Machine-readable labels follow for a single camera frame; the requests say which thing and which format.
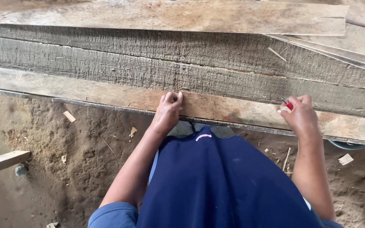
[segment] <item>dirt floor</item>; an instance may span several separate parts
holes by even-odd
[[[63,115],[68,110],[77,119]],[[0,227],[86,227],[114,176],[149,126],[152,117],[103,111],[0,95],[0,154],[32,151],[29,174],[15,176],[15,167],[0,171]],[[138,131],[130,138],[131,128]],[[288,147],[290,172],[297,139],[237,130],[282,166]],[[365,228],[365,149],[345,151],[325,142],[326,162],[338,222]],[[350,153],[351,163],[338,158]],[[67,155],[66,163],[61,157]]]

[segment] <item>person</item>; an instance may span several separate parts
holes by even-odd
[[[291,179],[242,137],[217,137],[215,126],[167,136],[181,125],[183,95],[162,96],[89,228],[342,227],[335,222],[311,96],[287,100],[294,109],[277,112],[298,137]]]

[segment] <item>red utility knife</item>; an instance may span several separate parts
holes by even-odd
[[[285,101],[284,98],[282,98],[281,101],[283,101],[285,106],[287,106],[287,108],[289,108],[291,111],[294,109],[294,106],[290,102]]]

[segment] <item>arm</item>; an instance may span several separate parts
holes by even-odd
[[[178,123],[182,101],[181,92],[178,96],[168,92],[161,97],[152,123],[116,175],[99,207],[114,202],[127,202],[137,208],[142,202],[156,152],[163,139]]]
[[[323,139],[319,132],[316,112],[312,108],[311,96],[290,96],[288,101],[294,106],[292,112],[279,110],[278,113],[298,136],[298,154],[292,181],[320,218],[335,221]]]

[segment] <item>hand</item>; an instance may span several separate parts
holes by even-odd
[[[320,136],[317,115],[312,108],[310,95],[300,97],[290,96],[288,101],[294,109],[291,112],[278,110],[278,114],[284,117],[285,121],[299,138],[312,138]]]
[[[178,123],[182,102],[183,93],[181,92],[178,93],[178,96],[173,92],[161,96],[160,104],[149,129],[161,137],[165,137]]]

